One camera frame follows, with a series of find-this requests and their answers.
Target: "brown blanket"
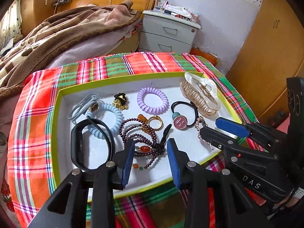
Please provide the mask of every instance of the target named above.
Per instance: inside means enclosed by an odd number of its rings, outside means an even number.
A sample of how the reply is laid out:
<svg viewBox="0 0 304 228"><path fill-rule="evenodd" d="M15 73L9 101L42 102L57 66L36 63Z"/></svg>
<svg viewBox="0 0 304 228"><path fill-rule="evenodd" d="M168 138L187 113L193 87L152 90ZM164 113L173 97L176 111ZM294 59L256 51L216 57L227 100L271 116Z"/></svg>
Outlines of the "brown blanket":
<svg viewBox="0 0 304 228"><path fill-rule="evenodd" d="M127 0L114 6L78 7L46 19L0 59L0 102L20 93L29 74L70 47L136 22L141 12L131 10L132 5Z"/></svg>

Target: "spiral hair tie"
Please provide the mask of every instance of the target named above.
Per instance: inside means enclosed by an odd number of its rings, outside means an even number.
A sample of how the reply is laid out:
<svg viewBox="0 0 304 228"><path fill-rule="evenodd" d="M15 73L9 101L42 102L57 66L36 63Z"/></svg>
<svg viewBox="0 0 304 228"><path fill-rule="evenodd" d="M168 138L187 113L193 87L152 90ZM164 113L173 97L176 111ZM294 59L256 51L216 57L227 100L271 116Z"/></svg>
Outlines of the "spiral hair tie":
<svg viewBox="0 0 304 228"><path fill-rule="evenodd" d="M162 105L159 107L147 106L143 101L143 96L146 93L152 93L152 94L159 96L163 101ZM159 114L163 113L169 106L169 101L168 101L167 96L161 90L154 88L154 87L145 87L145 88L140 89L140 91L137 94L137 103L144 112L146 112L148 114L152 114L152 115L159 115Z"/></svg>
<svg viewBox="0 0 304 228"><path fill-rule="evenodd" d="M110 129L110 131L112 132L113 135L118 134L119 127L123 122L123 114L121 113L121 111L117 107L111 104L98 104L98 106L100 110L106 110L115 114L116 123L114 124L113 128ZM91 108L91 110L88 109L86 115L89 116L90 118L95 118L96 116L95 113L93 112L93 108ZM104 135L92 124L88 125L88 130L91 132L91 134L93 134L97 138L101 138L101 139L105 138Z"/></svg>

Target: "orange agate bead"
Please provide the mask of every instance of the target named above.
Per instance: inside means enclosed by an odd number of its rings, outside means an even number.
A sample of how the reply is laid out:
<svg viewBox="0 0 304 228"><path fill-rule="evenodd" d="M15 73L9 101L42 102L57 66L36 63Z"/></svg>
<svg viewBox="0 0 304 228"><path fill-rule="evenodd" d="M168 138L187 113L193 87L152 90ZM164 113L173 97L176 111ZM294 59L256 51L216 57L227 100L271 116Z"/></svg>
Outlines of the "orange agate bead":
<svg viewBox="0 0 304 228"><path fill-rule="evenodd" d="M145 152L145 153L147 153L147 152L149 152L151 149L150 149L149 146L141 146L141 147L140 147L140 150L143 151L143 152Z"/></svg>

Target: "plaid tablecloth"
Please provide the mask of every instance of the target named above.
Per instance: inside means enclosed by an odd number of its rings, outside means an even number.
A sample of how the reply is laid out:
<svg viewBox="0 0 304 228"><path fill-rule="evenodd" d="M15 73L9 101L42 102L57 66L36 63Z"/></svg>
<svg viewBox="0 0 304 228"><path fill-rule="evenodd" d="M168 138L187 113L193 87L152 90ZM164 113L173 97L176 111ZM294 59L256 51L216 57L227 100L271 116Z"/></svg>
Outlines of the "plaid tablecloth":
<svg viewBox="0 0 304 228"><path fill-rule="evenodd" d="M14 113L8 151L9 185L14 208L23 227L28 225L55 190L50 132L58 91L105 78L174 71L203 72L215 81L242 122L256 120L241 95L217 69L206 59L189 54L118 54L37 71L26 79ZM261 149L252 141L248 142L252 148ZM219 171L223 162L223 156L219 154L206 167ZM180 192L168 183L145 193L115 200L118 226L183 227L187 199L186 191ZM210 227L214 227L212 202L210 210ZM88 206L87 219L90 215Z"/></svg>

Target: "black hair tie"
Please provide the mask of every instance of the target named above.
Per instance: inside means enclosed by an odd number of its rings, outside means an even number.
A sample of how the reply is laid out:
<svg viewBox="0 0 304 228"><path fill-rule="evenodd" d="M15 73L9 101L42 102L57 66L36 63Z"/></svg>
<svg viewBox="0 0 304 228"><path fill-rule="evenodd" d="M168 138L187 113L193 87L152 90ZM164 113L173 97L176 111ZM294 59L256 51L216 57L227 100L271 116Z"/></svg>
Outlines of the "black hair tie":
<svg viewBox="0 0 304 228"><path fill-rule="evenodd" d="M159 154L164 154L164 152L165 152L165 143L166 143L167 136L169 134L171 127L172 127L172 124L169 124L165 128L164 133L163 133L163 138L161 139L160 143L156 143L155 145L151 146L152 148L155 148Z"/></svg>
<svg viewBox="0 0 304 228"><path fill-rule="evenodd" d="M174 108L177 105L180 105L180 104L187 105L187 106L194 109L195 119L194 119L194 122L192 124L188 125L188 120L185 116L181 115L179 112L174 112ZM173 119L174 127L179 129L179 130L183 130L186 127L192 128L195 125L195 122L199 117L199 112L198 112L197 107L195 106L195 104L193 102L190 102L190 103L183 102L183 101L174 102L171 105L171 110L172 110L172 113L173 113L172 114L172 119Z"/></svg>

